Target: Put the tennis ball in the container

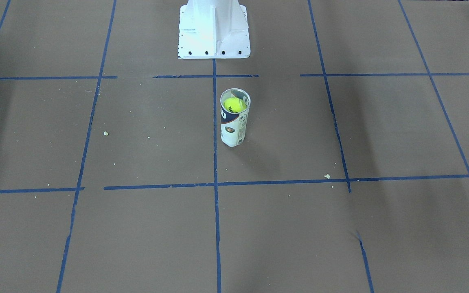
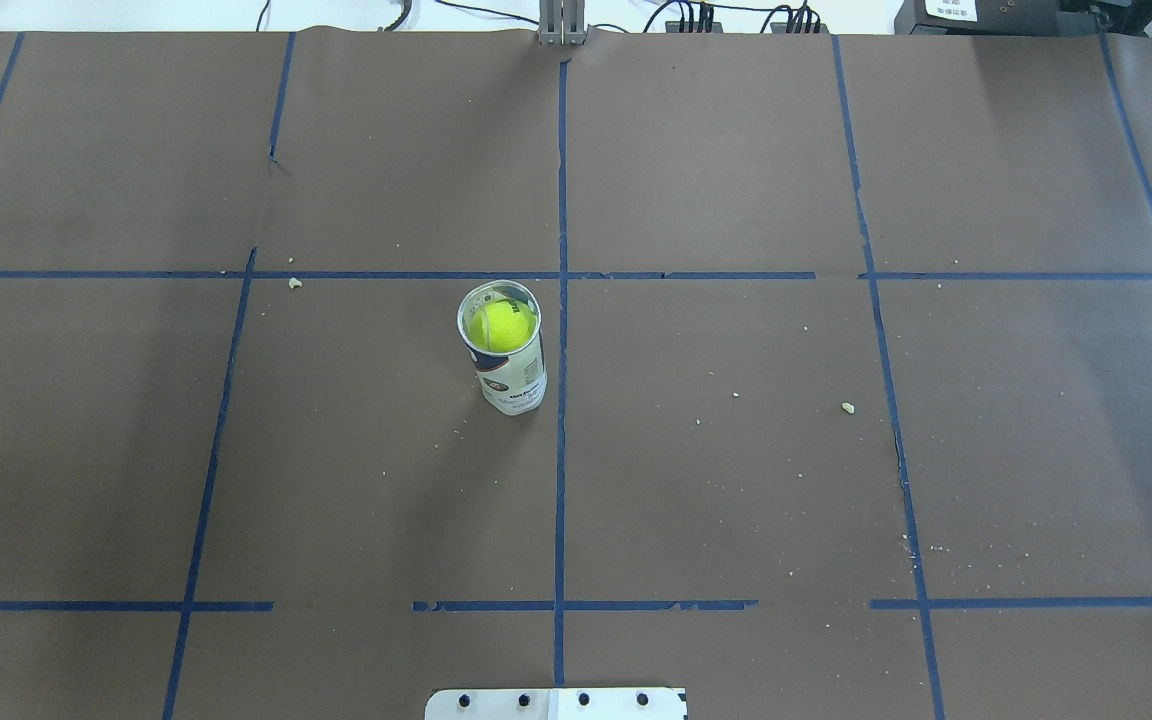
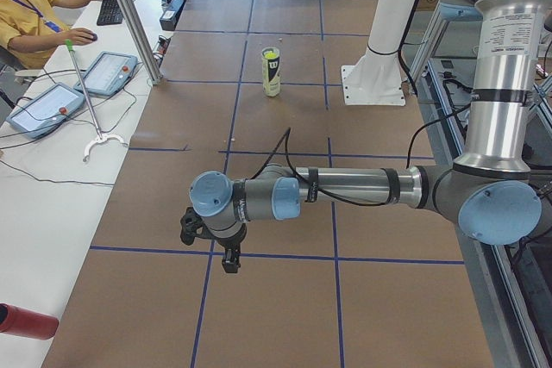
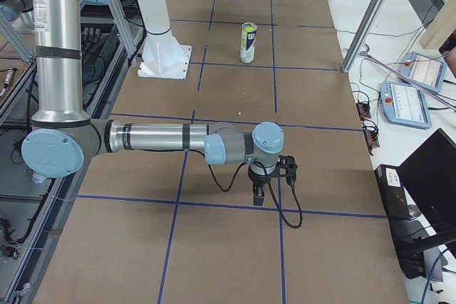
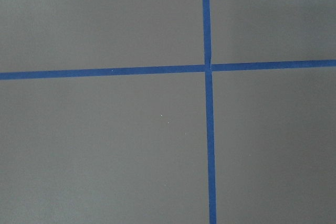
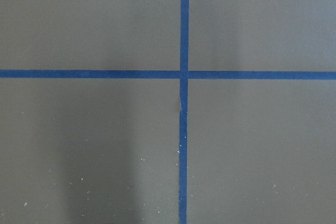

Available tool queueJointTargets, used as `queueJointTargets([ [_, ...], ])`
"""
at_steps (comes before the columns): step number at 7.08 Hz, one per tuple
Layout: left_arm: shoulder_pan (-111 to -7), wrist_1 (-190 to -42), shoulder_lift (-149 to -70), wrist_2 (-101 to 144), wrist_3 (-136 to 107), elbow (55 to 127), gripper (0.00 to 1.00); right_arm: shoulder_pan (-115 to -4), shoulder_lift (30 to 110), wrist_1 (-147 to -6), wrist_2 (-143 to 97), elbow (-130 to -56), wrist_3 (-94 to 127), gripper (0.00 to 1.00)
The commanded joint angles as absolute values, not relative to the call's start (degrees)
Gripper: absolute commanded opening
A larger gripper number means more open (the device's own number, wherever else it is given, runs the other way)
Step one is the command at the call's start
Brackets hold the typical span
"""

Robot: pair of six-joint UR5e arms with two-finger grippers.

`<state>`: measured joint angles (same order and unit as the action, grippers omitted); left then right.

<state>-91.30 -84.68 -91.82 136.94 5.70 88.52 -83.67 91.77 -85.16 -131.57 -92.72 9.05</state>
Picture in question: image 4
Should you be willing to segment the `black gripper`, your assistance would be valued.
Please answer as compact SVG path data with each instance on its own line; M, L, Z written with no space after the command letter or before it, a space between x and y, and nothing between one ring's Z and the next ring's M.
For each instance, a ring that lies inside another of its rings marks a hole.
M248 176L253 183L253 205L262 206L264 204L264 185L270 178L277 176L277 169L268 168L266 172L263 169L248 169Z

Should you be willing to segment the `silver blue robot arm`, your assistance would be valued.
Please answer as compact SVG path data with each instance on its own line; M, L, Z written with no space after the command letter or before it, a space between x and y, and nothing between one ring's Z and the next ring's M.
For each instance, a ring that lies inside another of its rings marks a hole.
M284 133L263 122L251 132L192 124L122 124L91 118L83 109L81 4L84 0L32 0L38 76L37 112L21 145L26 165L47 178L77 172L97 155L121 150L194 151L209 166L247 165L254 204L262 205L271 180L282 176Z

